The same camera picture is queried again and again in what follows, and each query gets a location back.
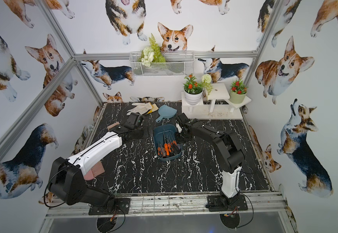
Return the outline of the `teal storage box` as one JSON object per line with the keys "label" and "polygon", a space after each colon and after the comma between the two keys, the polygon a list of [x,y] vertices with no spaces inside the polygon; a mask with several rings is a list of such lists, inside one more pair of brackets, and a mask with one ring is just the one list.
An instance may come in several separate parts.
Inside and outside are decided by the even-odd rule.
{"label": "teal storage box", "polygon": [[[166,141],[169,147],[170,156],[167,157],[163,133],[165,133]],[[177,158],[180,158],[182,155],[182,146],[176,139],[175,134],[177,133],[177,128],[172,124],[166,124],[158,126],[153,130],[153,140],[155,145],[155,152],[161,161],[170,161]]]}

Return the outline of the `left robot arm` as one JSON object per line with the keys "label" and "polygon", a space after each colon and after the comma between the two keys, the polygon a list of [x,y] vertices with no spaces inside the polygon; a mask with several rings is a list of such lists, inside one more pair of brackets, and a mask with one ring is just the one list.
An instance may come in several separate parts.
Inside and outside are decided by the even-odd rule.
{"label": "left robot arm", "polygon": [[67,205],[87,203],[104,208],[109,213],[115,210],[114,195],[91,186],[86,181],[103,174],[101,160],[104,157],[121,147],[123,143],[144,136],[147,130],[142,127],[143,120],[142,115],[132,113],[125,123],[112,124],[103,137],[83,151],[67,159],[57,158],[52,164],[47,190]]}

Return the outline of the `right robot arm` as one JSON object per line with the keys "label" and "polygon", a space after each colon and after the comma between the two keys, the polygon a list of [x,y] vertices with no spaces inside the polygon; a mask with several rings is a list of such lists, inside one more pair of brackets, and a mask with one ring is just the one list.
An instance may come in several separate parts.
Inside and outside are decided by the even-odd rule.
{"label": "right robot arm", "polygon": [[231,207],[240,193],[240,172],[245,160],[238,136],[208,126],[198,119],[189,119],[184,113],[176,117],[176,126],[180,128],[180,131],[175,134],[178,142],[188,142],[199,137],[212,145],[223,176],[220,205],[223,208]]}

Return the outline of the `orange screwdriver in box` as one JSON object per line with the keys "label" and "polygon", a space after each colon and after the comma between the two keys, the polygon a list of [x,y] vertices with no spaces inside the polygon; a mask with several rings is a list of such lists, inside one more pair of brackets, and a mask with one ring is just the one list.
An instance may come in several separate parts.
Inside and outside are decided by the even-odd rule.
{"label": "orange screwdriver in box", "polygon": [[169,147],[168,147],[168,144],[167,144],[167,141],[166,141],[165,133],[163,133],[163,139],[164,139],[164,147],[165,147],[166,155],[167,155],[167,157],[169,157],[170,151],[169,151]]}

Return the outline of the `brown slotted scoop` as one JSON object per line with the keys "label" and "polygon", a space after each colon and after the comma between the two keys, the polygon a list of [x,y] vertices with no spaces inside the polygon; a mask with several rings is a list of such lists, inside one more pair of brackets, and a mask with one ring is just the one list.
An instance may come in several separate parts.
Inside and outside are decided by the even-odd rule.
{"label": "brown slotted scoop", "polygon": [[109,125],[109,126],[107,127],[107,129],[108,129],[108,131],[110,132],[110,131],[112,130],[112,128],[114,128],[114,127],[116,127],[116,126],[118,126],[118,125],[119,125],[119,122],[115,122],[115,123]]}

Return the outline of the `blue plastic dustpan scoop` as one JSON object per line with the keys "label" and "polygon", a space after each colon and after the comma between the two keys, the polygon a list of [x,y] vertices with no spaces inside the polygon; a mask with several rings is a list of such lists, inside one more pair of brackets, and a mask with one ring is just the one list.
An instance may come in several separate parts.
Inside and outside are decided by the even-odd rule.
{"label": "blue plastic dustpan scoop", "polygon": [[163,105],[158,110],[159,117],[155,120],[155,122],[160,123],[164,118],[170,119],[174,117],[176,113],[177,109],[171,108],[167,105]]}

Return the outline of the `white work glove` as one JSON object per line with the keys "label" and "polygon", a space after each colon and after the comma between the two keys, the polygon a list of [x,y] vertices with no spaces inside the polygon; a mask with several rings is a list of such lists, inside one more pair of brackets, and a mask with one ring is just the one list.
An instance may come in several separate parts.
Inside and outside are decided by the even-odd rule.
{"label": "white work glove", "polygon": [[144,113],[150,111],[152,109],[151,103],[132,103],[134,106],[133,109],[128,110],[127,115],[129,116],[131,113],[137,113],[143,115]]}

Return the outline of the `yellow cloth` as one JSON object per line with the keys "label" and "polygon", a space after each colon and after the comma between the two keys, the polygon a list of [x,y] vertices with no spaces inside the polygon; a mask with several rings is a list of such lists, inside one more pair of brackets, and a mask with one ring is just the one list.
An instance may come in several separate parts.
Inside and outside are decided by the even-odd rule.
{"label": "yellow cloth", "polygon": [[155,103],[154,104],[151,103],[150,105],[151,109],[146,114],[151,114],[159,109]]}

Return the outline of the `white potted red flowers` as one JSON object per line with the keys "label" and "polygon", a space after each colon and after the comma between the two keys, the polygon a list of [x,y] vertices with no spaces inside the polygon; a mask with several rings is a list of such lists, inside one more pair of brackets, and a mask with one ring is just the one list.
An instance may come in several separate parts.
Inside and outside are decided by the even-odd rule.
{"label": "white potted red flowers", "polygon": [[194,74],[185,77],[186,82],[183,84],[185,99],[189,105],[197,105],[202,99],[203,92],[206,90],[210,94],[213,90],[211,85],[212,78],[209,74],[204,74],[201,81],[198,82]]}

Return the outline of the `white stepped stand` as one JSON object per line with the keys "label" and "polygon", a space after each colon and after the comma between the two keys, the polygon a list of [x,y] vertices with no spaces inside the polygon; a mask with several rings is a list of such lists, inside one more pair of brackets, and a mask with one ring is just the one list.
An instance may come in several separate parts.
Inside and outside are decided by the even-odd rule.
{"label": "white stepped stand", "polygon": [[249,97],[245,97],[241,103],[230,102],[230,95],[224,83],[212,84],[213,90],[207,90],[198,95],[191,95],[182,92],[182,112],[189,119],[235,119],[242,120],[241,108],[251,102]]}

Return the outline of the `green potted red flowers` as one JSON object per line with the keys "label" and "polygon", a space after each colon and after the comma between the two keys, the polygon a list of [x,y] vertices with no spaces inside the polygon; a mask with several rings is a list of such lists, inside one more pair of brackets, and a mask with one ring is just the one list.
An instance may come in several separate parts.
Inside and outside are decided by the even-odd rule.
{"label": "green potted red flowers", "polygon": [[243,81],[234,81],[231,85],[230,101],[234,104],[240,104],[244,101],[248,87]]}

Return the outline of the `green white artificial plant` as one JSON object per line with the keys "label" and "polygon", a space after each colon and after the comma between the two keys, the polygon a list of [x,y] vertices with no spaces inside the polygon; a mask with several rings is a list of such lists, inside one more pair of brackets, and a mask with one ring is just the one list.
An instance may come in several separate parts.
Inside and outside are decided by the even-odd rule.
{"label": "green white artificial plant", "polygon": [[165,57],[161,53],[160,46],[156,43],[156,39],[153,34],[149,38],[149,46],[146,46],[141,51],[141,56],[138,59],[142,65],[151,67],[155,63],[166,63]]}

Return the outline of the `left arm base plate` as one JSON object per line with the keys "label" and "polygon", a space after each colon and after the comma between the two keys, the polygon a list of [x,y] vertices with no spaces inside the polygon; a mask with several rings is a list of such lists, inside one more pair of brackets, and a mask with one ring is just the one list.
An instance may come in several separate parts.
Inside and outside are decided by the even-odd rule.
{"label": "left arm base plate", "polygon": [[103,207],[91,206],[88,214],[90,216],[128,214],[130,204],[130,198],[117,198],[109,201],[107,205]]}

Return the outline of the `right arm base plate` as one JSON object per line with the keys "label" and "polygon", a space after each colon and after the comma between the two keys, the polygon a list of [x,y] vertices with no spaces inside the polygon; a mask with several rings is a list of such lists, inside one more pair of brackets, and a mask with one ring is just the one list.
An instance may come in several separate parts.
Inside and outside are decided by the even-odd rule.
{"label": "right arm base plate", "polygon": [[221,211],[246,211],[248,210],[246,198],[244,195],[236,195],[232,198],[227,198],[223,195],[208,196],[207,204],[205,205],[210,212]]}

